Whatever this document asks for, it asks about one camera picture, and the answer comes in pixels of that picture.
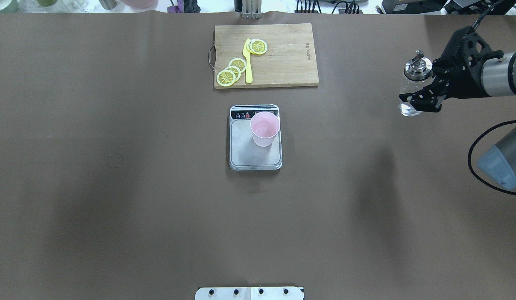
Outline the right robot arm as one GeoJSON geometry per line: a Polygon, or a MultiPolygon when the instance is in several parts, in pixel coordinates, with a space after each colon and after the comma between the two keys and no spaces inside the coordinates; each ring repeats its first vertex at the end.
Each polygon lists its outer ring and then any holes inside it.
{"type": "MultiPolygon", "coordinates": [[[[516,51],[493,50],[476,32],[476,25],[456,30],[442,54],[431,60],[420,50],[403,66],[399,110],[403,116],[438,113],[448,99],[516,96],[516,51]]],[[[469,172],[482,184],[516,196],[516,120],[498,123],[481,133],[467,154],[469,172]],[[489,133],[512,125],[476,162],[490,179],[473,168],[476,145],[489,133]]]]}

